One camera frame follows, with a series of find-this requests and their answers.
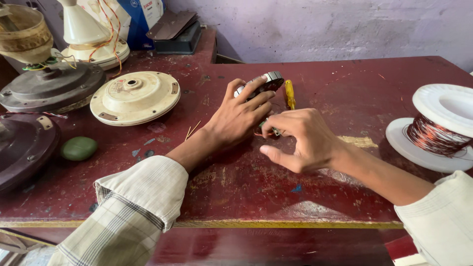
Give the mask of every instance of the copper wire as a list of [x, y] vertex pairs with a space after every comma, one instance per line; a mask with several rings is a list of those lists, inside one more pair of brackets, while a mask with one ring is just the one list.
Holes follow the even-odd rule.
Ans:
[[472, 138], [446, 129], [422, 114], [414, 118], [414, 122], [407, 126], [407, 130], [403, 130], [403, 134], [424, 151], [449, 158], [466, 149], [472, 141]]

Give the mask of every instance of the right hand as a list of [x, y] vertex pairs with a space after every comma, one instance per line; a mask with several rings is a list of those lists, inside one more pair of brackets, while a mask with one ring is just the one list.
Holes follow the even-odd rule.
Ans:
[[263, 145], [260, 152], [279, 165], [295, 173], [307, 173], [321, 168], [334, 168], [346, 143], [337, 138], [327, 127], [316, 109], [300, 109], [272, 115], [262, 127], [263, 137], [268, 138], [272, 127], [281, 135], [294, 136], [297, 140], [294, 154]]

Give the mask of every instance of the blue paint spot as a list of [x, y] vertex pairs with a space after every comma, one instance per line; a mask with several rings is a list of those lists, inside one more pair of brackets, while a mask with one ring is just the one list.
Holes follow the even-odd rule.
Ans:
[[147, 144], [150, 144], [151, 142], [155, 141], [156, 139], [150, 139], [149, 141], [147, 141], [144, 145], [147, 145]]
[[34, 185], [31, 185], [30, 187], [23, 189], [23, 193], [26, 193], [26, 192], [32, 190], [34, 187], [35, 187]]
[[296, 188], [291, 190], [291, 192], [301, 192], [302, 191], [302, 186], [300, 184], [297, 184]]
[[138, 152], [140, 152], [141, 149], [137, 149], [136, 151], [132, 151], [131, 154], [133, 157], [136, 157], [138, 155]]

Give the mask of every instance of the stain on wall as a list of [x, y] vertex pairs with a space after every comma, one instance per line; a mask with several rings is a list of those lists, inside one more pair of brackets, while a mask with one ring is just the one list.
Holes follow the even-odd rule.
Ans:
[[471, 0], [169, 0], [248, 63], [440, 55], [473, 71]]

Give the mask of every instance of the left hand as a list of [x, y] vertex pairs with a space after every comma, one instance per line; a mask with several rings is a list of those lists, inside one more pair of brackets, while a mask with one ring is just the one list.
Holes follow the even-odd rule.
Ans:
[[245, 85], [245, 82], [236, 79], [228, 84], [222, 105], [203, 127], [212, 135], [212, 139], [218, 143], [219, 147], [240, 143], [249, 137], [253, 133], [253, 128], [269, 115], [271, 102], [268, 100], [273, 98], [276, 92], [265, 91], [245, 102], [250, 94], [267, 79], [266, 76], [261, 76], [248, 83], [236, 98], [233, 96], [234, 92]]

